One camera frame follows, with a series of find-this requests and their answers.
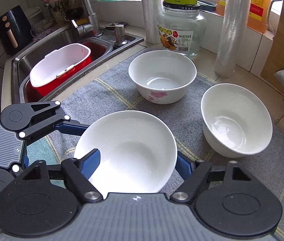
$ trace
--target bowl rim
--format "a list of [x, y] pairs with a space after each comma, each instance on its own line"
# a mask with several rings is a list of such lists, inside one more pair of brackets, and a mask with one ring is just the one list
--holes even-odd
[[[103, 118], [105, 118], [105, 117], [107, 117], [107, 116], [116, 115], [116, 114], [119, 113], [119, 112], [120, 112], [120, 113], [123, 113], [123, 112], [131, 112], [131, 113], [132, 113], [132, 112], [135, 112], [135, 113], [139, 113], [139, 114], [142, 114], [142, 115], [149, 116], [149, 117], [151, 117], [151, 118], [155, 118], [157, 121], [159, 121], [162, 125], [165, 126], [166, 130], [169, 132], [170, 138], [173, 139], [174, 147], [175, 147], [175, 160], [174, 160], [174, 162], [172, 163], [173, 166], [172, 166], [172, 167], [168, 167], [168, 176], [165, 178], [165, 183], [164, 183], [164, 185], [163, 185], [160, 189], [158, 189], [158, 190], [156, 191], [156, 192], [159, 192], [159, 191], [166, 185], [166, 183], [170, 180], [170, 177], [172, 176], [172, 173], [174, 172], [174, 169], [175, 169], [175, 165], [176, 165], [176, 163], [177, 163], [177, 159], [178, 159], [178, 147], [177, 147], [177, 142], [176, 142], [176, 140], [175, 140], [175, 137], [174, 137], [172, 131], [170, 130], [170, 128], [169, 128], [161, 119], [159, 119], [158, 117], [156, 117], [156, 116], [154, 116], [154, 115], [152, 115], [152, 114], [150, 114], [150, 113], [147, 113], [147, 112], [144, 112], [144, 111], [139, 111], [139, 110], [120, 110], [120, 111], [112, 112], [112, 113], [110, 113], [110, 114], [107, 114], [107, 115], [105, 115], [105, 116], [99, 118], [99, 119], [96, 120], [95, 122], [93, 122], [87, 129], [89, 129], [93, 124], [97, 123], [99, 120], [101, 120], [101, 119], [103, 119]], [[77, 148], [77, 145], [78, 145], [79, 141], [77, 142], [76, 147], [75, 147], [74, 157], [75, 157], [75, 154], [76, 154], [76, 148]]]
[[[195, 75], [194, 77], [192, 78], [192, 80], [190, 82], [188, 82], [187, 84], [183, 85], [183, 86], [180, 86], [180, 87], [176, 87], [176, 88], [173, 88], [173, 89], [155, 89], [155, 88], [151, 88], [151, 87], [147, 87], [147, 86], [144, 86], [142, 84], [139, 84], [137, 81], [135, 81], [132, 76], [131, 76], [131, 66], [132, 66], [132, 63], [135, 61], [135, 59], [137, 59], [138, 57], [141, 57], [142, 55], [144, 54], [148, 54], [148, 53], [154, 53], [154, 52], [164, 52], [164, 53], [176, 53], [176, 54], [179, 54], [183, 57], [185, 57], [186, 59], [188, 59], [191, 63], [192, 66], [194, 66], [195, 68]], [[130, 63], [130, 66], [128, 67], [128, 74], [131, 78], [131, 80], [138, 86], [141, 86], [142, 88], [145, 88], [145, 89], [149, 89], [149, 90], [153, 90], [153, 91], [157, 91], [157, 92], [169, 92], [169, 91], [176, 91], [178, 89], [182, 89], [182, 88], [185, 88], [187, 86], [189, 86], [192, 82], [194, 82], [196, 76], [197, 76], [197, 69], [196, 69], [196, 66], [194, 64], [194, 62], [192, 62], [188, 57], [186, 57], [185, 55], [183, 54], [180, 54], [180, 53], [177, 53], [177, 52], [173, 52], [173, 51], [167, 51], [167, 50], [154, 50], [154, 51], [149, 51], [149, 52], [146, 52], [146, 53], [142, 53], [141, 55], [139, 55], [138, 57], [136, 57], [131, 63]]]
[[[253, 97], [255, 97], [256, 99], [258, 99], [258, 102], [261, 103], [262, 108], [263, 108], [263, 109], [266, 111], [266, 113], [268, 114], [268, 121], [269, 121], [269, 124], [270, 124], [270, 131], [271, 131], [271, 134], [270, 134], [269, 140], [267, 140], [267, 144], [265, 145], [265, 147], [261, 148], [260, 151], [258, 151], [258, 152], [257, 152], [257, 151], [241, 152], [241, 151], [238, 151], [238, 150], [236, 150], [236, 149], [232, 149], [232, 148], [228, 147], [227, 145], [225, 145], [223, 142], [221, 142], [221, 141], [212, 133], [212, 131], [211, 131], [211, 129], [210, 129], [210, 127], [209, 127], [209, 125], [208, 125], [208, 123], [207, 123], [207, 121], [206, 121], [205, 115], [204, 115], [204, 111], [203, 111], [203, 99], [204, 99], [206, 93], [207, 93], [210, 89], [212, 89], [213, 87], [223, 86], [223, 85], [231, 85], [231, 86], [234, 86], [234, 87], [237, 87], [237, 88], [242, 88], [242, 89], [244, 89], [245, 91], [249, 92], [251, 95], [253, 95]], [[272, 139], [273, 125], [272, 125], [272, 120], [271, 120], [270, 113], [269, 113], [268, 109], [266, 108], [266, 106], [264, 105], [264, 103], [258, 98], [258, 96], [256, 96], [253, 92], [251, 92], [250, 90], [248, 90], [248, 89], [246, 89], [246, 88], [244, 88], [244, 87], [242, 87], [242, 86], [239, 86], [239, 85], [236, 85], [236, 84], [231, 84], [231, 83], [221, 83], [221, 84], [213, 85], [212, 87], [208, 88], [208, 89], [205, 91], [205, 93], [203, 94], [202, 99], [201, 99], [201, 114], [202, 114], [202, 119], [203, 119], [205, 125], [207, 126], [208, 130], [210, 131], [211, 135], [213, 135], [213, 137], [214, 137], [218, 142], [220, 142], [223, 146], [225, 146], [227, 149], [229, 149], [229, 150], [231, 150], [231, 151], [233, 151], [233, 152], [235, 152], [235, 153], [238, 153], [238, 154], [241, 154], [241, 155], [248, 155], [248, 156], [249, 156], [249, 155], [258, 154], [258, 153], [260, 153], [260, 152], [262, 152], [263, 150], [266, 149], [266, 147], [270, 144], [270, 141], [271, 141], [271, 139]]]

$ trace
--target faucet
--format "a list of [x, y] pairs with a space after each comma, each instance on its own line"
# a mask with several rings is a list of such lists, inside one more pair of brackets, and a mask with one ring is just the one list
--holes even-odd
[[88, 23], [78, 26], [76, 22], [72, 20], [72, 24], [77, 29], [81, 37], [86, 37], [89, 32], [93, 34], [95, 37], [100, 36], [102, 32], [99, 26], [99, 22], [97, 20], [96, 13], [93, 12], [90, 0], [83, 0], [83, 3], [87, 13]]

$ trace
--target countertop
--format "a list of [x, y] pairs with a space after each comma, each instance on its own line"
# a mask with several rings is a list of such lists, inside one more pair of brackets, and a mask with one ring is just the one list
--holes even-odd
[[[131, 33], [134, 35], [146, 37], [145, 30], [138, 27], [126, 26], [126, 33]], [[96, 69], [89, 72], [83, 78], [81, 78], [76, 83], [72, 84], [69, 88], [59, 94], [55, 100], [62, 101], [67, 96], [71, 95], [75, 90], [94, 80], [104, 72], [108, 71], [110, 68], [117, 65], [119, 62], [124, 61], [130, 56], [136, 54], [137, 52], [149, 48], [151, 50], [162, 49], [161, 44], [149, 44], [146, 41], [141, 42], [138, 45], [120, 53], [110, 59], [109, 61], [101, 64]], [[191, 58], [191, 60], [196, 65], [197, 71], [209, 79], [214, 80], [216, 83], [231, 83], [237, 84], [246, 89], [252, 91], [260, 100], [264, 103], [268, 109], [271, 119], [275, 121], [277, 118], [281, 117], [284, 113], [284, 96], [269, 86], [267, 83], [262, 81], [260, 78], [254, 76], [252, 73], [246, 71], [245, 69], [236, 66], [235, 72], [231, 78], [219, 77], [213, 70], [214, 63], [216, 59], [216, 54], [200, 49], [198, 55]], [[4, 77], [2, 84], [2, 98], [1, 98], [1, 109], [3, 110], [6, 106], [12, 103], [11, 101], [11, 58], [7, 59], [4, 69]], [[284, 130], [284, 118], [277, 125], [280, 129]]]

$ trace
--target plastic wrap roll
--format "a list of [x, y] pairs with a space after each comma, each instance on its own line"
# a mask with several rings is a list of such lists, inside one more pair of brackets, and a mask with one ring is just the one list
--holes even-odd
[[226, 0], [224, 20], [214, 71], [225, 78], [233, 75], [240, 43], [247, 27], [251, 0]]
[[162, 0], [142, 0], [143, 15], [148, 43], [160, 43], [156, 18], [163, 11]]

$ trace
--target air fryer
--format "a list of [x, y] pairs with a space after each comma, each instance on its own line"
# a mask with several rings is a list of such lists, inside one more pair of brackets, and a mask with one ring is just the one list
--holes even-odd
[[19, 5], [0, 17], [0, 41], [8, 55], [16, 54], [32, 41], [31, 25]]

